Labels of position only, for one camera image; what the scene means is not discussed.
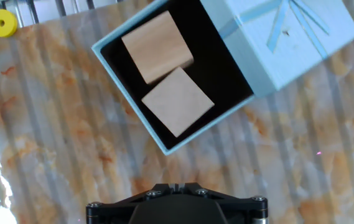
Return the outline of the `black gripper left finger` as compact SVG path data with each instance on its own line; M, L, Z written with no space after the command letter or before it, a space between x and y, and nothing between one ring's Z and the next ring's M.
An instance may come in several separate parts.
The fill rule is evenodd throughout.
M91 202L86 205L86 224L112 223L116 219L131 219L136 207L143 202L175 192L177 184L156 184L152 189L116 203Z

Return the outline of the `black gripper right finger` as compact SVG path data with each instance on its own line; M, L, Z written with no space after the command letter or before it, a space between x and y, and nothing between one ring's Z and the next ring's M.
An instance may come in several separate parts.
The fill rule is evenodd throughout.
M219 204L228 223L237 223L239 218L243 223L269 223L268 199L262 195L238 198L206 189L198 183L177 184L177 193L213 200Z

